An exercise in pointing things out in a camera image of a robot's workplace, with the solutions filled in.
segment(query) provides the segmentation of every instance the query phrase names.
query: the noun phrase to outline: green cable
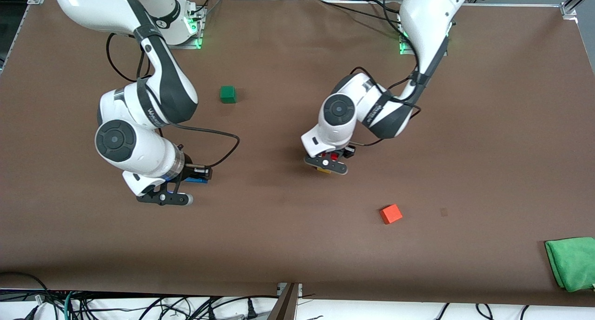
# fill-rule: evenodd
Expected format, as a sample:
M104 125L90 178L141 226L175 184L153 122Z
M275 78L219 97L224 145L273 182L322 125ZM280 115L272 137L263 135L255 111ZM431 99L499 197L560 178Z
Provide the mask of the green cable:
M64 299L64 320L68 320L68 306L70 305L70 296L73 294L73 291L70 291Z

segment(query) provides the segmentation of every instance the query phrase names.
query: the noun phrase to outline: brown table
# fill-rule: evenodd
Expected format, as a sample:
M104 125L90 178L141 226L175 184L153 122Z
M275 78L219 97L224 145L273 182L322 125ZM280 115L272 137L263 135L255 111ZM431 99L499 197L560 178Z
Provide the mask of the brown table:
M208 185L183 184L192 206L159 207L137 203L93 146L99 97L126 84L107 34L55 0L33 6L0 79L0 269L61 290L300 281L319 298L595 305L556 286L542 245L595 233L595 78L578 28L552 7L463 7L456 20L422 114L330 176L303 163L299 139L321 102L355 66L387 86L413 57L382 21L318 0L224 0L204 48L174 55L199 93L188 124L242 143ZM112 55L134 75L134 40ZM238 104L219 102L221 85ZM198 163L232 145L164 132ZM373 140L361 127L355 139ZM404 218L386 226L391 203Z

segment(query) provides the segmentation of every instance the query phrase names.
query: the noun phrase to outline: green towel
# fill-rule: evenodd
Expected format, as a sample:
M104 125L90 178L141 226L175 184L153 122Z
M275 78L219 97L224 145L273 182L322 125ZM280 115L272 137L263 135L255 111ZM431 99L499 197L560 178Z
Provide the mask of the green towel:
M568 292L594 288L594 238L576 237L546 241L546 251L552 272L560 287L565 288Z

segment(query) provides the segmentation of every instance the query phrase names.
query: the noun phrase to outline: green cube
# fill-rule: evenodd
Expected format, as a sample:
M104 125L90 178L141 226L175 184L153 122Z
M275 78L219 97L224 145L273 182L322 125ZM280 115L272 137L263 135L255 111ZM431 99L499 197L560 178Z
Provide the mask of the green cube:
M221 102L224 104L235 104L238 102L238 99L236 98L236 88L231 85L221 87L219 98L221 98Z

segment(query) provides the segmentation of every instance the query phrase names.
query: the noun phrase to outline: orange-red cube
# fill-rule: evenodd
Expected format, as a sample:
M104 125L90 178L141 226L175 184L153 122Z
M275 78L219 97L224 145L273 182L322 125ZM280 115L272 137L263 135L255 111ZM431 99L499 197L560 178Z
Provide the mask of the orange-red cube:
M388 225L389 223L393 223L396 220L403 218L403 214L401 214L401 211L399 210L396 204L392 204L387 208L383 208L380 211L380 216L384 220L385 225Z

